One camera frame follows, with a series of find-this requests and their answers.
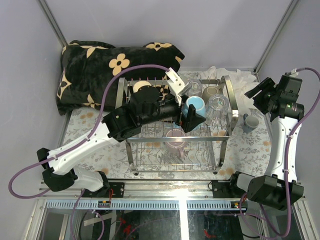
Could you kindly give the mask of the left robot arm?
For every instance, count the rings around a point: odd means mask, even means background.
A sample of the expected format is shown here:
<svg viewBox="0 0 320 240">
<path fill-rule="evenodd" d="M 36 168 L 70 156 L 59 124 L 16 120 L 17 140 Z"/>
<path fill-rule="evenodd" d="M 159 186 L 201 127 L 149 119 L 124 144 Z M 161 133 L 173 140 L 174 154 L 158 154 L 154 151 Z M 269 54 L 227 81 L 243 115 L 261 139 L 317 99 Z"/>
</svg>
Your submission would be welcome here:
<svg viewBox="0 0 320 240">
<path fill-rule="evenodd" d="M 44 168 L 44 183 L 52 192 L 74 186 L 84 189 L 83 196 L 87 198 L 108 197 L 111 186 L 106 174 L 77 167 L 81 160 L 139 134 L 143 125 L 160 120 L 172 119 L 188 133 L 206 120 L 205 111 L 189 97 L 183 96 L 178 104 L 172 94 L 160 99 L 156 87 L 140 87 L 131 94 L 128 103 L 98 120 L 92 131 L 60 148 L 39 149 L 37 157 Z"/>
</svg>

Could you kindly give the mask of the clear glass tumbler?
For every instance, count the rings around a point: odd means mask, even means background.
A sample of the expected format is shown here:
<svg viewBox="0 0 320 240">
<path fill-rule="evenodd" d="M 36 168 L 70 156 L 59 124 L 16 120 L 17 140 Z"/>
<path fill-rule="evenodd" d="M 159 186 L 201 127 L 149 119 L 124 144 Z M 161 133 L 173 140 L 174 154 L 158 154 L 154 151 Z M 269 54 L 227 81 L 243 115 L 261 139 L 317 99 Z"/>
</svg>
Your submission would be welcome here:
<svg viewBox="0 0 320 240">
<path fill-rule="evenodd" d="M 185 93 L 188 97 L 202 96 L 203 85 L 198 79 L 192 79 L 189 81 L 189 89 Z"/>
<path fill-rule="evenodd" d="M 229 109 L 229 100 L 222 94 L 215 94 L 209 98 L 205 105 L 205 124 L 214 127 L 226 119 Z"/>
</svg>

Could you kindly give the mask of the grey textured coffee mug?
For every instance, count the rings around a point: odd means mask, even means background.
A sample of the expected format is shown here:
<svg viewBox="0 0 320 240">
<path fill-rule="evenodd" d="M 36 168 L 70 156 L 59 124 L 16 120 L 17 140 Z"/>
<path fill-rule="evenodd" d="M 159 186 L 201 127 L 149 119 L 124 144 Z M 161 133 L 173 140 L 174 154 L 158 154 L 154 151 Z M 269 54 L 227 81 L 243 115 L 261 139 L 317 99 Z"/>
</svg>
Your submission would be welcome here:
<svg viewBox="0 0 320 240">
<path fill-rule="evenodd" d="M 259 125 L 259 119 L 256 118 L 255 116 L 252 115 L 248 115 L 247 113 L 245 113 L 243 115 L 243 126 L 242 126 L 242 130 L 244 133 L 250 133 L 253 130 L 255 130 L 258 125 Z"/>
</svg>

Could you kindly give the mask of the clear glass tumbler front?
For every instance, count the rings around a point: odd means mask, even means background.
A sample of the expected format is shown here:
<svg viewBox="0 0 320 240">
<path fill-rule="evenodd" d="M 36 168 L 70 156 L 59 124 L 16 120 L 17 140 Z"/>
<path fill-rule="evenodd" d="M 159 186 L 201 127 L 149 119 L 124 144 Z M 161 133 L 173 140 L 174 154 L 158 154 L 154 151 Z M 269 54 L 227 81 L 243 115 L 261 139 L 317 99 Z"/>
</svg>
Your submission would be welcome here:
<svg viewBox="0 0 320 240">
<path fill-rule="evenodd" d="M 215 94 L 209 98 L 205 105 L 205 124 L 214 127 L 226 119 L 229 109 L 229 100 L 222 94 Z"/>
</svg>

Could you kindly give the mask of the light blue mug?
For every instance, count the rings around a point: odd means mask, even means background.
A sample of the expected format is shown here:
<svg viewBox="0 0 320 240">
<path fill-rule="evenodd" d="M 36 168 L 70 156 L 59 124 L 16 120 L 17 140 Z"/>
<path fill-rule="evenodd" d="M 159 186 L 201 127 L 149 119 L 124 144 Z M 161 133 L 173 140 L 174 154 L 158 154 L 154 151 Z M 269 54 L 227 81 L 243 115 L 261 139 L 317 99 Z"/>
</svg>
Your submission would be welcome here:
<svg viewBox="0 0 320 240">
<path fill-rule="evenodd" d="M 186 99 L 181 108 L 181 121 L 187 117 L 190 105 L 195 108 L 195 113 L 201 116 L 199 121 L 203 123 L 206 120 L 206 104 L 199 96 L 190 96 Z"/>
</svg>

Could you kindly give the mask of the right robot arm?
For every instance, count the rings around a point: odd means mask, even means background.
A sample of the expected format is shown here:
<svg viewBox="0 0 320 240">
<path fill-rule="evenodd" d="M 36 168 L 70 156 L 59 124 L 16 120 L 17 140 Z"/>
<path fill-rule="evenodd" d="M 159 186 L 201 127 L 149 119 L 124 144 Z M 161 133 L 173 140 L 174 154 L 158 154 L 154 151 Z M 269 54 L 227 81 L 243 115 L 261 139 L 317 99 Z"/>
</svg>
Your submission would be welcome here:
<svg viewBox="0 0 320 240">
<path fill-rule="evenodd" d="M 279 83 L 270 77 L 245 93 L 263 114 L 270 114 L 272 144 L 264 175 L 253 177 L 236 171 L 231 175 L 228 192 L 233 197 L 246 193 L 250 201 L 275 208 L 287 209 L 299 200 L 304 187 L 297 184 L 295 169 L 296 147 L 305 108 L 297 103 L 302 80 L 282 75 Z"/>
</svg>

